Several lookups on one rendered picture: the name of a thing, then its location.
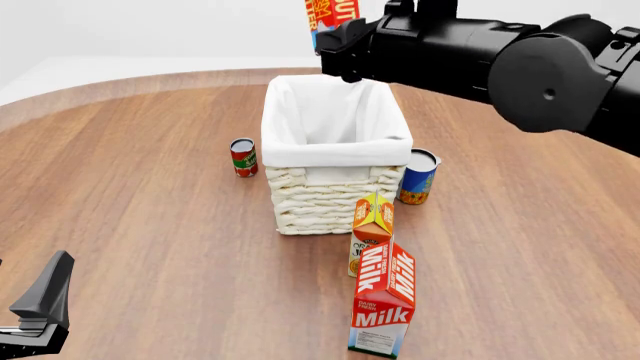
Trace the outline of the red tomato sauce tin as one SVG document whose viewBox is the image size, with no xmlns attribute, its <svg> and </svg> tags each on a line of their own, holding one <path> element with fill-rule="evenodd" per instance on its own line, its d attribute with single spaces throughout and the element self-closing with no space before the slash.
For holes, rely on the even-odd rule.
<svg viewBox="0 0 640 360">
<path fill-rule="evenodd" d="M 258 172 L 255 143 L 249 138 L 238 138 L 230 144 L 234 171 L 241 178 L 254 176 Z"/>
</svg>

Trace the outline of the red and yellow butter box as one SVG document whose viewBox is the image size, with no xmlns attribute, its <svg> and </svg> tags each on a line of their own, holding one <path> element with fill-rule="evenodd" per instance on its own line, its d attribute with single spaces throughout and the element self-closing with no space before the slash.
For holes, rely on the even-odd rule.
<svg viewBox="0 0 640 360">
<path fill-rule="evenodd" d="M 349 41 L 344 23 L 360 18 L 358 0 L 305 0 L 313 50 L 336 49 Z"/>
</svg>

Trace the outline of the blue and yellow soup tin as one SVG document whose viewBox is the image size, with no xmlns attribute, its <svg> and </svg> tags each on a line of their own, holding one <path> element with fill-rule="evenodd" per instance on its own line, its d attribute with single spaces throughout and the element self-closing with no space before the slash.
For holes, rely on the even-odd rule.
<svg viewBox="0 0 640 360">
<path fill-rule="evenodd" d="M 425 149 L 411 149 L 396 198 L 402 203 L 420 205 L 428 199 L 436 170 L 441 159 Z"/>
</svg>

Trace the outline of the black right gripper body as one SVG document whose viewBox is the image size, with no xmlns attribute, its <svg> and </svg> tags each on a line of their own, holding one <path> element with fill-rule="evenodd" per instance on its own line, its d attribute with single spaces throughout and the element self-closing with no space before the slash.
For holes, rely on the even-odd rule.
<svg viewBox="0 0 640 360">
<path fill-rule="evenodd" d="M 348 20 L 336 29 L 319 32 L 316 54 L 321 73 L 339 77 L 345 83 L 372 80 L 368 65 L 370 41 L 379 21 L 367 23 L 364 18 Z"/>
</svg>

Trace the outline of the white woven basket cloth lining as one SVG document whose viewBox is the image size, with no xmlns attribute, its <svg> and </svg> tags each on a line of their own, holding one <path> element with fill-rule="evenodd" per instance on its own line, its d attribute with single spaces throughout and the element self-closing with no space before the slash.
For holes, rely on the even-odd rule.
<svg viewBox="0 0 640 360">
<path fill-rule="evenodd" d="M 393 200 L 413 138 L 385 83 L 327 75 L 268 84 L 261 159 L 279 233 L 350 233 L 357 200 Z"/>
</svg>

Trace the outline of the orange juice carton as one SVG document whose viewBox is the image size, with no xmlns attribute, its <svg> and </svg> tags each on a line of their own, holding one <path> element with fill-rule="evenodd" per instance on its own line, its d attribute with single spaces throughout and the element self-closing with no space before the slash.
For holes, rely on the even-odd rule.
<svg viewBox="0 0 640 360">
<path fill-rule="evenodd" d="M 391 241 L 394 233 L 393 203 L 378 193 L 356 202 L 349 247 L 348 275 L 356 277 L 361 253 L 366 248 Z"/>
</svg>

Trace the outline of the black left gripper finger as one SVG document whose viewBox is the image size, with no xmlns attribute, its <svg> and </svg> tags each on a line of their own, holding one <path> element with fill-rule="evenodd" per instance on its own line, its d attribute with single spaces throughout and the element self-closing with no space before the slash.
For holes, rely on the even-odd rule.
<svg viewBox="0 0 640 360">
<path fill-rule="evenodd" d="M 75 260 L 57 251 L 36 281 L 10 307 L 20 322 L 45 322 L 69 326 L 68 295 Z"/>
</svg>

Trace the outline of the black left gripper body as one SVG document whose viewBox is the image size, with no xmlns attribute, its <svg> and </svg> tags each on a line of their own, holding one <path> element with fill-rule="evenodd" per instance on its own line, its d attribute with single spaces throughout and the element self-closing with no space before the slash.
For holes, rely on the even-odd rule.
<svg viewBox="0 0 640 360">
<path fill-rule="evenodd" d="M 0 360 L 58 354 L 68 334 L 58 324 L 47 324 L 43 329 L 0 327 Z"/>
</svg>

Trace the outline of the red and white milk carton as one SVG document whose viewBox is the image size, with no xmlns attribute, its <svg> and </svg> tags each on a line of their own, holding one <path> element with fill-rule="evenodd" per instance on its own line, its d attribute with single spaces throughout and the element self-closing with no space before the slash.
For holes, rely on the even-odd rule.
<svg viewBox="0 0 640 360">
<path fill-rule="evenodd" d="M 416 262 L 395 242 L 366 248 L 360 258 L 348 349 L 396 359 L 416 308 Z"/>
</svg>

